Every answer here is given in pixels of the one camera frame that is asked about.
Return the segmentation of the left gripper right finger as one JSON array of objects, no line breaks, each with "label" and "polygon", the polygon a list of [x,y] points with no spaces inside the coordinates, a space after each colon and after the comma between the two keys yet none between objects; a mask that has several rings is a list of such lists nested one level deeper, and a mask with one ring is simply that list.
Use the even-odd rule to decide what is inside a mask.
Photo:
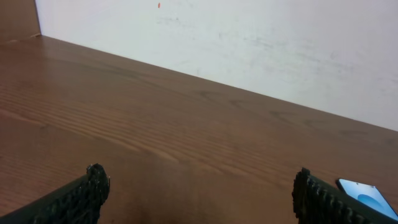
[{"label": "left gripper right finger", "polygon": [[293,211],[299,224],[397,224],[302,168],[294,179]]}]

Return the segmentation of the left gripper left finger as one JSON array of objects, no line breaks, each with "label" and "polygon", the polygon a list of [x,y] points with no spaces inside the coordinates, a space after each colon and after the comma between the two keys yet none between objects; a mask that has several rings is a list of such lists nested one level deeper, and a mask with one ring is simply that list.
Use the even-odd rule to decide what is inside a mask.
[{"label": "left gripper left finger", "polygon": [[1,224],[97,224],[110,180],[100,164],[42,198],[1,217]]}]

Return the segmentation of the blue screen Galaxy smartphone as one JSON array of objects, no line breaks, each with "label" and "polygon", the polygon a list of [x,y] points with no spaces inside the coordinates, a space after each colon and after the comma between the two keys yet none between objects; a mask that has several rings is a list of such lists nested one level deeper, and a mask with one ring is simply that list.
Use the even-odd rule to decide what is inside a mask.
[{"label": "blue screen Galaxy smartphone", "polygon": [[346,179],[337,179],[336,184],[340,190],[350,197],[353,197],[372,209],[397,220],[396,212],[382,196],[376,186]]}]

